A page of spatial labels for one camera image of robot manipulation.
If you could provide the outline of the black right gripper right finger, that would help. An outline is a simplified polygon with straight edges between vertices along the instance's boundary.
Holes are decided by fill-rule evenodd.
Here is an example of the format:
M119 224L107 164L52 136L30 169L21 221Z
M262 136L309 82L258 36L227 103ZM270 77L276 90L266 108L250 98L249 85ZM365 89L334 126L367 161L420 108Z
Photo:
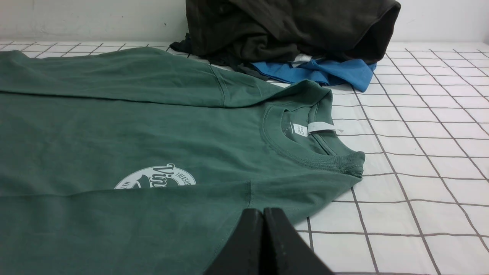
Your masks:
M304 242L280 208L264 209L262 273L264 275L333 275Z

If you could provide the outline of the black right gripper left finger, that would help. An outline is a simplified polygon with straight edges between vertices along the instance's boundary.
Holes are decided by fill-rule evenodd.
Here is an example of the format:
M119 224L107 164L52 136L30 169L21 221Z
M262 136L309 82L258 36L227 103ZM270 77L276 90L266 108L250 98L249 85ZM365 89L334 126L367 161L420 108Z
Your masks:
M263 223L259 210L245 209L234 232L204 274L258 275Z

